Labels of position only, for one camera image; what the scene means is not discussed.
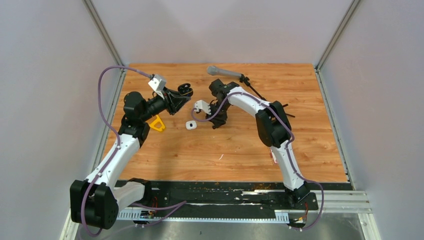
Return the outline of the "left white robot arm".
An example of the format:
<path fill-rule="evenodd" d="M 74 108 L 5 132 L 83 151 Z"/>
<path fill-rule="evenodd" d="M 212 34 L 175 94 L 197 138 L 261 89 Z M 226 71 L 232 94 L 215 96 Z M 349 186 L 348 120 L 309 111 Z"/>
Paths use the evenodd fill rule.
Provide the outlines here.
<path fill-rule="evenodd" d="M 139 151 L 150 131 L 148 121 L 163 111 L 176 114 L 191 100 L 194 91 L 189 83 L 177 90 L 163 89 L 163 95 L 145 99 L 132 91 L 123 99 L 124 115 L 116 131 L 116 140 L 98 167 L 85 180 L 75 180 L 70 186 L 70 216 L 75 223 L 100 229 L 110 229 L 123 209 L 137 202 L 149 206 L 153 193 L 149 181 L 132 178 L 115 189 L 129 160 Z"/>

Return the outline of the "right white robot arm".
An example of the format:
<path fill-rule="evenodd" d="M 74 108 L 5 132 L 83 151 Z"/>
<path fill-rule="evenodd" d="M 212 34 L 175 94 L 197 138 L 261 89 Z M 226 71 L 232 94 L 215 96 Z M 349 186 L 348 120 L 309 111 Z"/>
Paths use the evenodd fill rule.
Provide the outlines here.
<path fill-rule="evenodd" d="M 292 142 L 293 133 L 283 105 L 255 97 L 235 82 L 224 84 L 220 79 L 209 85 L 211 94 L 216 98 L 206 110 L 206 120 L 213 129 L 226 124 L 230 106 L 235 106 L 255 118 L 258 136 L 261 142 L 270 148 L 283 176 L 283 185 L 287 194 L 286 204 L 298 209 L 306 201 L 310 190 L 296 162 Z"/>

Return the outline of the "white earbud charging case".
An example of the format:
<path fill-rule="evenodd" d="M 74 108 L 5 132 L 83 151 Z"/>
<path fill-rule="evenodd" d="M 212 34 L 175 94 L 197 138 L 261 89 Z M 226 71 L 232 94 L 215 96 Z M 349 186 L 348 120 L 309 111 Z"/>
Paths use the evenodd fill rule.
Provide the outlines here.
<path fill-rule="evenodd" d="M 197 122 L 195 120 L 189 120 L 185 123 L 185 128 L 187 130 L 194 130 L 197 128 Z"/>

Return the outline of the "black earbud charging case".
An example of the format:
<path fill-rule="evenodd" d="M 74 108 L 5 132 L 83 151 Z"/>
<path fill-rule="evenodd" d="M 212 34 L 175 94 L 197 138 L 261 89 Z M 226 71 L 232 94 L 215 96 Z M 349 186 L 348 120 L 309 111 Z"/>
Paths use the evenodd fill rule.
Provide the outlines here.
<path fill-rule="evenodd" d="M 194 94 L 194 90 L 191 88 L 190 83 L 184 83 L 178 86 L 178 93 L 181 96 L 191 97 Z"/>

